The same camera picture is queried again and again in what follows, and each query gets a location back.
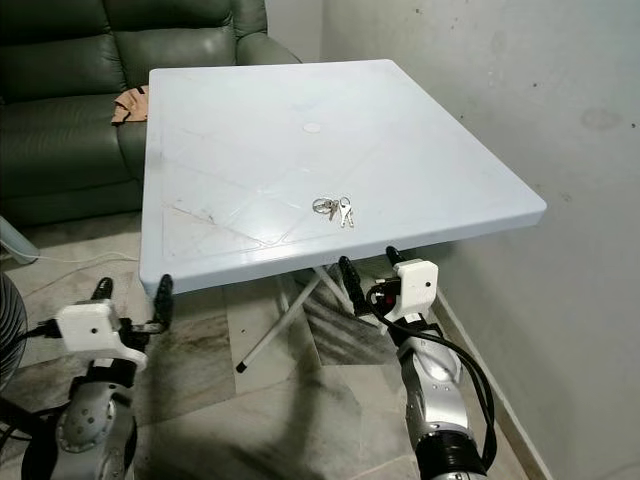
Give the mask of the pale plastic chair leg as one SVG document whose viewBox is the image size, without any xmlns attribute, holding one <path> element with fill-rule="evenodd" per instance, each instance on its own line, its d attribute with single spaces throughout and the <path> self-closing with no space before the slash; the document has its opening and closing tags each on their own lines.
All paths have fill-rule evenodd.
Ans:
<svg viewBox="0 0 640 480">
<path fill-rule="evenodd" d="M 40 251 L 35 244 L 15 229 L 4 216 L 0 216 L 0 243 L 19 265 L 32 264 L 40 259 Z"/>
</svg>

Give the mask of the grey floor fan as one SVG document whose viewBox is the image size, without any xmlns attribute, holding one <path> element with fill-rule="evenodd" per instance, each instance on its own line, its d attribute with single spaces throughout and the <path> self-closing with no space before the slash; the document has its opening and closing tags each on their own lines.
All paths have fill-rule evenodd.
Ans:
<svg viewBox="0 0 640 480">
<path fill-rule="evenodd" d="M 23 356 L 27 316 L 26 305 L 12 279 L 4 273 L 0 278 L 0 383 L 4 388 L 17 371 Z M 12 438 L 14 431 L 29 435 L 20 474 L 22 480 L 51 480 L 52 470 L 58 460 L 54 440 L 56 417 L 65 407 L 67 404 L 58 404 L 31 412 L 1 397 L 0 422 L 6 425 L 6 430 L 1 434 L 1 451 L 4 451 L 6 440 Z"/>
</svg>

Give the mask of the dark green leather sofa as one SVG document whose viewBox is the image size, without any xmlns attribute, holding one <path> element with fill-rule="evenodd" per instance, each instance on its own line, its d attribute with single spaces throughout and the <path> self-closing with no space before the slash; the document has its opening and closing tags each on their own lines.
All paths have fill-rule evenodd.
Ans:
<svg viewBox="0 0 640 480">
<path fill-rule="evenodd" d="M 15 227 L 141 210 L 151 70 L 293 63 L 266 0 L 0 0 L 0 212 Z"/>
</svg>

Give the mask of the white plastic folding table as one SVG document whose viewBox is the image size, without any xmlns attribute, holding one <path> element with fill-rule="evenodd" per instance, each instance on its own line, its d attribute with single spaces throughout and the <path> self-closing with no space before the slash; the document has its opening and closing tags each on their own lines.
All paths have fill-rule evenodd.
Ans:
<svg viewBox="0 0 640 480">
<path fill-rule="evenodd" d="M 355 228 L 312 210 L 348 197 Z M 238 362 L 301 315 L 340 256 L 538 224 L 547 202 L 388 59 L 152 70 L 140 280 L 174 292 L 310 270 Z"/>
</svg>

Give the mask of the brown crumpled cloth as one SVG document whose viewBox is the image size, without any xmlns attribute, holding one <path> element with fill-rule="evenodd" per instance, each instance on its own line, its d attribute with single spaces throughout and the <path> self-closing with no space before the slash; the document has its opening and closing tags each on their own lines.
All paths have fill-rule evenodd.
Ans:
<svg viewBox="0 0 640 480">
<path fill-rule="evenodd" d="M 146 122 L 148 119 L 148 86 L 143 84 L 116 96 L 111 123 Z"/>
</svg>

